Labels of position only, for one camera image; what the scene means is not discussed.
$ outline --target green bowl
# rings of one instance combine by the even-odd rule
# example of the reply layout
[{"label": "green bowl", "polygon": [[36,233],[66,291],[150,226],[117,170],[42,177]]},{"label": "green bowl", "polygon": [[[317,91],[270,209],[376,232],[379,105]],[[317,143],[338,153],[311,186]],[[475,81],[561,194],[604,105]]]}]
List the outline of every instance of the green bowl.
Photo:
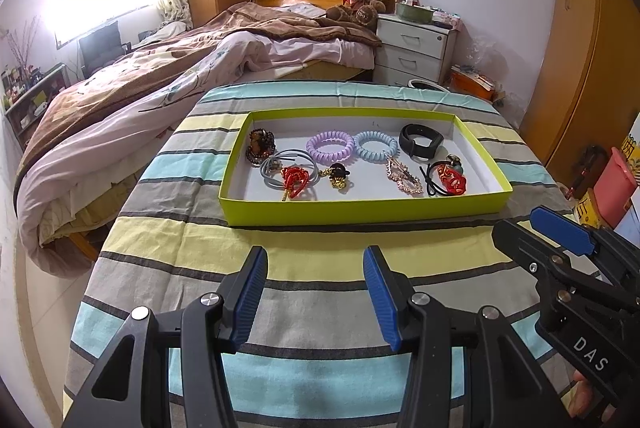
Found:
[{"label": "green bowl", "polygon": [[415,23],[431,23],[433,11],[419,5],[396,4],[396,14],[401,20]]}]

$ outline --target drawer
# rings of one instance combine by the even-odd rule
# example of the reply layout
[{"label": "drawer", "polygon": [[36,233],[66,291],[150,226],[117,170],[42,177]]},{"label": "drawer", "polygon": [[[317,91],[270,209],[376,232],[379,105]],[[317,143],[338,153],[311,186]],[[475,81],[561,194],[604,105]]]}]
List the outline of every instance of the drawer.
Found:
[{"label": "drawer", "polygon": [[378,38],[383,44],[395,45],[417,53],[442,58],[447,35],[390,20],[378,20]]},{"label": "drawer", "polygon": [[415,78],[427,78],[437,82],[442,62],[425,54],[384,45],[376,50],[376,65],[406,72]]},{"label": "drawer", "polygon": [[406,87],[409,84],[409,80],[421,79],[420,76],[414,76],[413,74],[407,74],[406,72],[396,71],[389,67],[383,67],[382,65],[376,65],[376,69],[373,71],[373,82],[379,85],[391,85],[393,87]]}]

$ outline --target human hand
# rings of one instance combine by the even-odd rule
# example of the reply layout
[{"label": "human hand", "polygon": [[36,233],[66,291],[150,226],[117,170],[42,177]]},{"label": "human hand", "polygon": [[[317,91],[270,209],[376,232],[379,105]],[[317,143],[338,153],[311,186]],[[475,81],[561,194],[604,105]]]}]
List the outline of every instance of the human hand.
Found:
[{"label": "human hand", "polygon": [[[575,394],[567,408],[571,417],[576,417],[586,412],[593,400],[591,383],[577,370],[574,372],[574,380],[577,381]],[[602,413],[602,422],[607,422],[615,411],[616,409],[612,405],[608,405]]]}]

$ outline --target pink trash can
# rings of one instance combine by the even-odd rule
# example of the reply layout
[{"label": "pink trash can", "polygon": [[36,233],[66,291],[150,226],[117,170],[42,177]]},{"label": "pink trash can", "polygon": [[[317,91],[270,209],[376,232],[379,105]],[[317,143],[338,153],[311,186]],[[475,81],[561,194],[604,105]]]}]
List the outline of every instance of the pink trash can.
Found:
[{"label": "pink trash can", "polygon": [[638,187],[620,150],[613,147],[602,175],[593,187],[600,215],[615,228],[626,213],[626,203]]}]

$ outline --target decorative branch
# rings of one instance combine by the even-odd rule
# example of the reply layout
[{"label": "decorative branch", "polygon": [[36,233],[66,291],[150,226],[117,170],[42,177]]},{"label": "decorative branch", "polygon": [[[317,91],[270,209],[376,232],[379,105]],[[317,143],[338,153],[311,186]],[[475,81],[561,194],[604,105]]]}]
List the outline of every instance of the decorative branch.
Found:
[{"label": "decorative branch", "polygon": [[29,74],[27,70],[29,54],[31,53],[31,47],[33,46],[33,41],[35,40],[39,27],[40,16],[34,16],[28,24],[27,22],[24,23],[21,37],[18,36],[18,31],[16,30],[6,34],[9,49],[11,49],[16,62],[18,62],[18,65],[22,68],[25,76]]}]

